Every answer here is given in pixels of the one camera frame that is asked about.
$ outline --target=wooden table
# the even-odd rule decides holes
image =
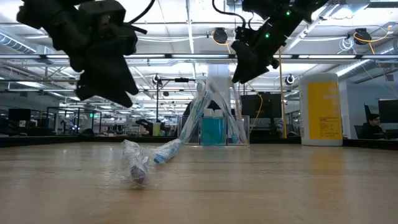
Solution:
[[[1,223],[397,223],[398,152],[185,147],[157,187],[115,180],[116,143],[0,149]]]

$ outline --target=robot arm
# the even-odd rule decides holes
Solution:
[[[126,92],[136,95],[139,90],[123,55],[136,52],[136,32],[147,31],[132,24],[149,11],[155,0],[130,22],[124,22],[126,10],[115,0],[23,2],[18,22],[44,28],[54,48],[69,56],[71,68],[83,72],[76,87],[81,100],[98,95],[128,108],[132,106]]]
[[[290,5],[290,0],[243,0],[243,11],[253,12],[266,20],[258,30],[246,28],[246,21],[240,15],[232,12],[222,12],[215,6],[214,9],[222,14],[238,16],[243,25],[236,29],[236,41],[232,48],[238,56],[238,66],[233,82],[246,83],[263,73],[269,72],[268,66],[278,68],[279,62],[274,54],[284,46],[288,36],[303,21],[311,22],[311,14],[321,8],[328,0],[296,0]]]

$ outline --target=bottle cap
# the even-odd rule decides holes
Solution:
[[[215,117],[223,117],[224,116],[224,113],[223,113],[223,110],[215,110],[214,111],[214,116]]]
[[[205,117],[212,117],[213,116],[213,109],[205,109]]]

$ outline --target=yellow label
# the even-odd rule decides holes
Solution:
[[[308,85],[310,139],[341,140],[340,97],[335,82]]]

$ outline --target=clear plastic bag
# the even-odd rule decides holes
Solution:
[[[189,142],[193,134],[193,130],[198,125],[199,119],[204,113],[205,108],[210,105],[212,98],[213,94],[209,91],[206,91],[205,84],[202,82],[198,83],[198,91],[191,104],[191,113],[181,131],[180,140],[182,144]]]
[[[115,175],[120,180],[132,182],[134,187],[152,185],[151,175],[156,173],[154,151],[140,147],[135,142],[124,140],[121,144],[123,158]]]
[[[157,164],[165,164],[178,153],[181,145],[181,140],[175,139],[164,144],[163,146],[156,148],[154,161]]]
[[[217,103],[217,105],[223,110],[223,113],[226,115],[226,119],[228,120],[228,130],[232,134],[232,140],[235,144],[248,144],[248,138],[246,136],[246,132],[244,130],[242,114],[240,111],[240,97],[234,90],[234,98],[237,107],[238,120],[234,119],[232,112],[229,108],[229,104],[225,101],[224,97],[221,95],[221,91],[218,88],[217,84],[213,80],[207,81],[207,86],[210,92],[213,94],[213,100]]]

